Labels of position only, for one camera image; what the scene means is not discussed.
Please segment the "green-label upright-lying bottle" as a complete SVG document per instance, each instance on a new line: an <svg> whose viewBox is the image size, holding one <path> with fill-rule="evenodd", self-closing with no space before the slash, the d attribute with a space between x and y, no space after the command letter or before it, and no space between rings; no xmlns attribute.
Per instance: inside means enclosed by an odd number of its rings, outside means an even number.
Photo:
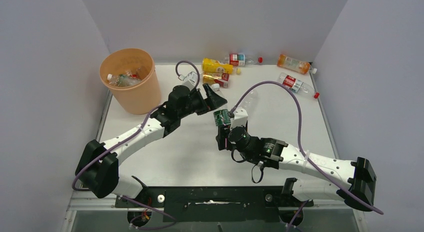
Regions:
<svg viewBox="0 0 424 232"><path fill-rule="evenodd" d="M217 95L226 99L218 83L212 84L211 88ZM212 113L213 113L214 123L216 127L228 126L231 124L231 118L230 118L227 104L224 104L220 106L219 108L213 110Z"/></svg>

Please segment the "red-yellow label bottle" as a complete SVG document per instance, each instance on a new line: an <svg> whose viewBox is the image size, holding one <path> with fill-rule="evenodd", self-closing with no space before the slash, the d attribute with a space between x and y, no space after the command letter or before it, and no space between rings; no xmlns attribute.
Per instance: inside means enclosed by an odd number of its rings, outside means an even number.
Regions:
<svg viewBox="0 0 424 232"><path fill-rule="evenodd" d="M229 78L229 73L204 73L202 82L208 85L218 84L221 88L228 88Z"/></svg>

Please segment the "red-label bottle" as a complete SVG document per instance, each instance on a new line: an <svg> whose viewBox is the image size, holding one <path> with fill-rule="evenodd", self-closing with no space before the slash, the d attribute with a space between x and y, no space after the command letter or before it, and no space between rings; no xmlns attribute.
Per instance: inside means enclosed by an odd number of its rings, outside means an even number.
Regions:
<svg viewBox="0 0 424 232"><path fill-rule="evenodd" d="M311 85L282 72L277 82L288 88L294 94L308 99L318 99L320 93L317 92Z"/></svg>

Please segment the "large clear unlabelled bottle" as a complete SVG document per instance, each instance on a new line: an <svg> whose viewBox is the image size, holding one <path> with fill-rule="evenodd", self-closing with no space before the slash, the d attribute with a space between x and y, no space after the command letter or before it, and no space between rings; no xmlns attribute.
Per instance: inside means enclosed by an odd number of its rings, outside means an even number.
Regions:
<svg viewBox="0 0 424 232"><path fill-rule="evenodd" d="M257 108L259 102L259 94L253 89L241 101L240 106L246 110L248 114L252 114Z"/></svg>

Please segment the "green-label clear bottle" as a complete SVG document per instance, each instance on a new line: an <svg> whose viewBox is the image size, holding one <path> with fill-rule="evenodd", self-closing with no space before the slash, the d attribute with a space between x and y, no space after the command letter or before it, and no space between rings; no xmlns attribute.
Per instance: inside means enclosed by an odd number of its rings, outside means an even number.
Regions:
<svg viewBox="0 0 424 232"><path fill-rule="evenodd" d="M127 72L124 74L108 74L106 77L108 84L115 87L130 87L139 84L142 80L136 74Z"/></svg>

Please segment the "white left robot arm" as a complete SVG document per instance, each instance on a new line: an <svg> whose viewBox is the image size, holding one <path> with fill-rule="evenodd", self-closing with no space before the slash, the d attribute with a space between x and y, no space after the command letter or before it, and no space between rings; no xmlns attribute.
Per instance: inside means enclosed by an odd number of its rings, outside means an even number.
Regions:
<svg viewBox="0 0 424 232"><path fill-rule="evenodd" d="M183 118L191 114L204 115L227 104L225 97L210 85L202 86L206 97L199 89L177 85L167 101L153 108L141 124L104 142L95 139L88 142L75 170L73 184L80 181L86 191L99 199L110 194L135 199L143 185L134 177L120 175L120 165L146 145L174 132Z"/></svg>

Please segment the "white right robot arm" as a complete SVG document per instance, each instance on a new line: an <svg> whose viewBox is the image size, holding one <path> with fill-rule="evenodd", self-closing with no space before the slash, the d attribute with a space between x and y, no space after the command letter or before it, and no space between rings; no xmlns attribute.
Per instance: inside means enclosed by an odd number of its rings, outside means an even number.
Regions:
<svg viewBox="0 0 424 232"><path fill-rule="evenodd" d="M288 178L281 191L282 201L289 206L312 200L342 201L347 206L364 211L377 211L374 206L377 176L371 162L363 157L355 161L329 158L301 152L292 144L274 138L249 135L243 126L218 126L218 149L238 151L239 163L258 167L300 172L312 180Z"/></svg>

